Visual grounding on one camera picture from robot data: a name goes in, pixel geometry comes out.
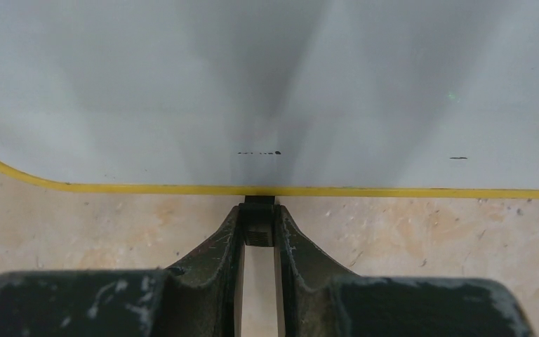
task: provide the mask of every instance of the beige tiled floor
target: beige tiled floor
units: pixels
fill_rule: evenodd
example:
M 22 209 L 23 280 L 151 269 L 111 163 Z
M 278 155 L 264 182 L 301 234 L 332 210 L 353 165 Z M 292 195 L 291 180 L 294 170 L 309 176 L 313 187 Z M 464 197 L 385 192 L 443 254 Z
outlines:
M 73 194 L 0 174 L 0 272 L 167 266 L 240 197 Z M 539 335 L 539 200 L 283 197 L 301 230 L 363 275 L 489 277 Z M 246 250 L 244 336 L 275 336 L 272 251 Z

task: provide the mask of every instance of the yellow trim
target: yellow trim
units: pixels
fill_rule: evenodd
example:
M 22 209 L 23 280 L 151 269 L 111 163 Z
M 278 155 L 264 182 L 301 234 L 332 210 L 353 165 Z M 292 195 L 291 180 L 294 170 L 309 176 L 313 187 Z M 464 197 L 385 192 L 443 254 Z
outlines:
M 431 197 L 431 198 L 516 198 L 539 199 L 539 190 L 458 190 L 451 188 L 361 188 L 361 187 L 256 187 L 198 185 L 108 185 L 76 184 L 46 180 L 19 171 L 0 161 L 0 172 L 12 178 L 68 192 L 167 193 L 223 195 L 279 195 L 308 197 Z

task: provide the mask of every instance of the stained floor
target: stained floor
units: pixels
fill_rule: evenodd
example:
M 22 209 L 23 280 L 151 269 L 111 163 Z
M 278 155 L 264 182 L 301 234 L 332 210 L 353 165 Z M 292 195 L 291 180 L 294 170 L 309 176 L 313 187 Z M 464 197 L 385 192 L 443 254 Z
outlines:
M 0 174 L 0 272 L 165 267 L 241 197 L 77 194 Z M 282 197 L 301 230 L 361 275 L 488 277 L 539 335 L 539 200 Z M 243 336 L 276 336 L 272 250 L 246 249 Z

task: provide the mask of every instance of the white panel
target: white panel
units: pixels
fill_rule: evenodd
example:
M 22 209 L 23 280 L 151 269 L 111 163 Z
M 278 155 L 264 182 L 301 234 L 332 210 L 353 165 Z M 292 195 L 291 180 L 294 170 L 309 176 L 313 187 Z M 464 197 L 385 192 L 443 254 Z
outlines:
M 69 183 L 539 190 L 539 0 L 0 0 L 0 160 Z

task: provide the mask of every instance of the dark green metal clamp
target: dark green metal clamp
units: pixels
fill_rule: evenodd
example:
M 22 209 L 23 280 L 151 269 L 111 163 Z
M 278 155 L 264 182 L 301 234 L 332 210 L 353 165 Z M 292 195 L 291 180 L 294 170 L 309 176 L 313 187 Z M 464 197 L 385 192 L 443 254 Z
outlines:
M 274 197 L 246 197 L 166 269 L 0 275 L 0 336 L 240 336 L 244 244 L 274 249 L 280 336 L 533 336 L 501 284 L 361 277 Z

